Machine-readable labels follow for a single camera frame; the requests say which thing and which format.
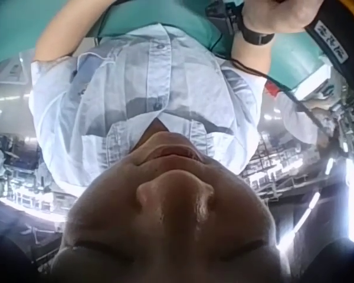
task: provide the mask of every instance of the mouth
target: mouth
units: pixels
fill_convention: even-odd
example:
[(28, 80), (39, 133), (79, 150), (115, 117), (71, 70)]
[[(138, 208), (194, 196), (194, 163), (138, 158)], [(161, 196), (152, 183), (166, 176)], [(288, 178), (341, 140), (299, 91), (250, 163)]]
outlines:
[(152, 151), (143, 163), (170, 155), (185, 157), (203, 163), (200, 154), (188, 146), (160, 146)]

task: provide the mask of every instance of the light blue shirt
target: light blue shirt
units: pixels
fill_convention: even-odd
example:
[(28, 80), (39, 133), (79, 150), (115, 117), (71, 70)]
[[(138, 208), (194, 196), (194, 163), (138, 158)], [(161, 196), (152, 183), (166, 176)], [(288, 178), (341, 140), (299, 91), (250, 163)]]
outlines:
[(235, 174), (257, 148), (266, 80), (177, 28), (150, 25), (31, 68), (29, 107), (45, 163), (74, 196), (127, 155), (155, 118)]

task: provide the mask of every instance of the black wristwatch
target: black wristwatch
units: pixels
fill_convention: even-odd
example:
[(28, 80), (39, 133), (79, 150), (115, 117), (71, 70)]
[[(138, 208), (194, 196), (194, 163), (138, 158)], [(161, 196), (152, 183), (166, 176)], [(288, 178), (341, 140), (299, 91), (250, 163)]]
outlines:
[(251, 31), (244, 25), (244, 19), (242, 17), (242, 9), (244, 7), (244, 3), (238, 7), (238, 21), (237, 27), (239, 31), (242, 33), (242, 37), (244, 37), (245, 41), (253, 45), (265, 45), (268, 44), (274, 38), (274, 34), (261, 34), (259, 32)]

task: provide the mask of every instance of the closed eye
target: closed eye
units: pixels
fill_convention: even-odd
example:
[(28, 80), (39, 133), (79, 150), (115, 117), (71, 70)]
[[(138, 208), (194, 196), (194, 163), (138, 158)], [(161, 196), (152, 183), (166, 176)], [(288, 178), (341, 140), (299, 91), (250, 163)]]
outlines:
[(246, 245), (243, 245), (240, 248), (235, 249), (235, 250), (231, 251), (230, 253), (220, 257), (220, 260), (223, 262), (229, 262), (234, 259), (238, 259), (239, 257), (249, 254), (252, 251), (255, 251), (256, 249), (266, 246), (266, 244), (267, 243), (264, 240), (256, 240), (256, 241), (247, 243)]
[(120, 262), (124, 265), (131, 265), (134, 262), (134, 259), (131, 256), (126, 255), (122, 251), (113, 249), (111, 246), (106, 245), (105, 243), (92, 242), (92, 241), (78, 241), (73, 249), (84, 248), (91, 251), (99, 252), (103, 255), (109, 256), (117, 262)]

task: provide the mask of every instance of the nose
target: nose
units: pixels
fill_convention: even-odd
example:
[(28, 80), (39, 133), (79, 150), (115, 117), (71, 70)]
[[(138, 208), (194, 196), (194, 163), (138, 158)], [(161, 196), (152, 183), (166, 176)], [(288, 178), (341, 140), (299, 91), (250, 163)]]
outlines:
[(183, 170), (166, 172), (136, 191), (141, 214), (164, 233), (194, 233), (208, 218), (214, 201), (211, 185)]

